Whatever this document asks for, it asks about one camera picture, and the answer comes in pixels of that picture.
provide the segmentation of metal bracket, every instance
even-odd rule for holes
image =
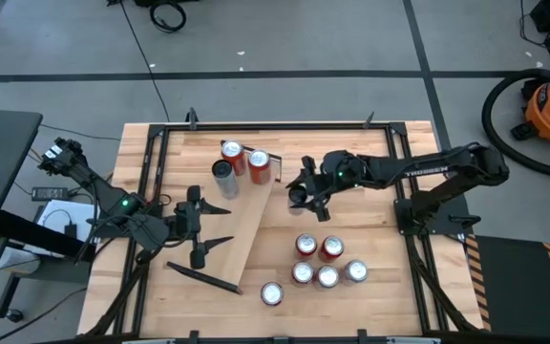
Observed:
[[[151,140],[164,131],[164,124],[152,124],[148,128],[148,140]]]
[[[386,340],[391,344],[440,344],[438,338],[388,337]]]
[[[390,129],[400,136],[407,136],[407,124],[405,122],[392,122],[390,123]]]
[[[197,122],[199,122],[199,117],[197,116],[197,112],[195,111],[195,108],[190,108],[188,113],[186,114],[186,120],[185,122],[190,122],[190,130],[195,131],[197,130]]]
[[[372,117],[374,116],[374,111],[370,113],[367,120],[362,124],[362,129],[370,129],[370,123],[372,122]]]
[[[358,344],[369,344],[369,334],[366,329],[358,330]]]
[[[172,339],[140,339],[123,341],[122,344],[176,344],[176,338]]]
[[[290,338],[281,336],[281,337],[273,337],[273,344],[289,344]]]
[[[188,344],[199,344],[199,331],[193,330],[188,336]]]

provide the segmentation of shop vacuum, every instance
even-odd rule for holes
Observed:
[[[550,71],[528,69],[504,78],[489,93],[483,104],[481,122],[489,141],[513,161],[534,171],[550,176],[550,165],[535,161],[508,145],[497,134],[492,121],[492,110],[499,95],[515,82],[527,80],[521,94],[527,100],[525,121],[511,130],[515,140],[528,140],[540,137],[550,141]]]

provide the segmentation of wooden board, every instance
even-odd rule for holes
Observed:
[[[201,185],[201,194],[208,203],[231,211],[231,214],[228,215],[201,215],[202,241],[226,236],[234,237],[232,240],[219,244],[209,251],[205,258],[206,266],[201,269],[201,272],[234,285],[239,285],[271,189],[275,179],[279,177],[281,163],[271,160],[271,179],[269,183],[264,185],[253,183],[249,171],[238,176],[239,194],[235,199],[227,200],[222,196],[216,181],[211,175],[211,165],[221,158],[220,146],[210,147],[206,153],[209,152],[211,154],[204,157],[183,159],[183,161],[180,161],[180,165],[176,165],[176,171],[183,171],[182,174],[192,173],[193,176],[201,175],[200,182],[197,182],[194,178],[188,180],[188,182]],[[165,178],[178,179],[175,172],[168,173]],[[167,187],[163,188],[162,193],[168,194]],[[174,195],[171,196],[174,200],[180,199],[174,197]],[[191,250],[192,243],[187,242],[174,249],[166,249],[160,254],[165,254],[171,262],[190,268],[189,254]]]
[[[407,122],[407,127],[414,155],[436,151],[428,121]],[[124,130],[114,181],[129,190],[137,188],[146,133],[145,124],[127,124]],[[334,149],[387,156],[383,132],[177,132],[170,138],[171,156],[162,192],[175,201],[183,197],[186,185],[211,178],[185,166],[192,159],[211,154],[220,140],[229,138],[284,159],[282,183],[273,186],[243,271],[240,286],[244,294],[217,290],[179,275],[165,266],[171,258],[164,251],[151,265],[141,335],[187,337],[191,330],[199,330],[201,337],[354,336],[357,329],[367,329],[369,335],[420,334],[406,247],[397,233],[392,209],[393,187],[378,191],[357,188],[333,196],[328,206],[331,220],[326,223],[318,223],[313,214],[293,216],[287,210],[284,187],[298,175],[303,155],[314,157],[318,163]],[[431,188],[441,183],[442,177],[421,177],[418,181],[421,188]],[[343,238],[346,250],[334,266],[340,268],[350,259],[361,259],[369,266],[368,281],[333,290],[293,287],[289,276],[296,262],[294,239],[303,232],[312,233],[318,240],[330,234]],[[80,333],[94,325],[115,296],[124,261],[124,250],[120,248],[125,245],[123,240],[116,241],[94,263]],[[480,327],[462,246],[445,237],[433,237],[433,249],[443,290],[467,319]],[[311,263],[320,265],[316,259]],[[284,302],[274,308],[265,306],[260,298],[261,286],[270,281],[280,283],[286,295]],[[426,300],[435,328],[429,293]]]

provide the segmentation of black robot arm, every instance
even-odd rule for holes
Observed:
[[[186,201],[176,204],[175,215],[163,219],[150,215],[153,204],[148,204],[136,193],[128,193],[119,187],[113,187],[103,180],[87,163],[82,146],[74,140],[58,138],[44,155],[38,168],[49,175],[62,175],[72,178],[81,187],[92,190],[95,206],[105,214],[105,220],[92,222],[89,240],[80,250],[76,260],[82,258],[83,252],[90,244],[98,229],[114,226],[127,236],[133,237],[147,251],[158,251],[163,247],[176,247],[186,240],[192,241],[190,253],[192,269],[205,266],[205,255],[210,248],[223,243],[232,237],[219,238],[201,242],[201,214],[229,214],[230,211],[215,207],[201,197],[198,185],[187,190]]]
[[[49,175],[70,177],[81,187],[92,191],[95,206],[98,204],[107,220],[99,226],[92,223],[90,239],[100,226],[113,225],[123,232],[130,233],[147,250],[155,250],[164,245],[169,238],[170,228],[162,219],[148,215],[150,205],[142,197],[113,187],[103,180],[88,166],[79,142],[58,138],[54,143],[55,145],[42,155],[42,162],[38,168],[45,170]]]
[[[423,220],[444,202],[477,185],[501,184],[509,175],[502,155],[496,149],[478,143],[405,159],[333,151],[324,156],[319,174],[315,173],[315,161],[311,157],[303,157],[303,167],[299,177],[287,187],[303,190],[312,199],[302,203],[298,199],[292,200],[296,202],[293,207],[315,212],[321,222],[329,220],[326,204],[330,196],[350,188],[383,189],[405,178],[452,173],[447,181],[434,189],[411,196],[413,217]]]

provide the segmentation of concrete floor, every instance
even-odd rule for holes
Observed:
[[[526,0],[526,10],[536,2]],[[152,26],[146,9],[126,1],[138,39],[155,64],[153,72],[176,78],[158,81],[171,120],[183,120],[190,106],[203,121],[364,119],[374,111],[375,120],[432,120],[443,146],[447,141],[485,143],[480,108],[498,79],[487,73],[424,76],[550,68],[547,52],[518,36],[518,0],[201,0],[182,5],[188,23],[168,35]],[[412,30],[415,20],[418,32]],[[539,38],[531,22],[527,31]],[[418,39],[425,52],[416,50]],[[234,73],[240,68],[244,73],[289,71],[284,75],[289,77],[244,78]],[[358,73],[303,77],[303,71],[314,70]],[[120,6],[106,8],[104,0],[0,0],[0,75],[28,80],[0,82],[0,109],[39,112],[46,124],[119,136],[125,122],[165,120],[152,82],[129,75],[146,72]],[[232,74],[211,75],[216,72]],[[52,81],[61,75],[76,81]],[[502,132],[516,121],[520,105],[516,92],[498,102]],[[58,136],[79,139],[96,171],[113,168],[116,142],[44,128],[34,147],[45,150]],[[532,148],[538,159],[550,161],[549,144],[521,149]],[[511,161],[509,166],[509,182],[467,194],[471,213],[483,218],[475,232],[550,243],[550,178]],[[73,185],[46,177],[31,160],[16,181],[25,188]],[[29,219],[38,206],[17,188],[5,203],[7,210]],[[0,273],[0,292],[6,278]],[[12,305],[31,319],[79,288],[23,281]],[[74,296],[30,331],[2,343],[73,336],[82,297]],[[0,320],[0,333],[13,327]]]

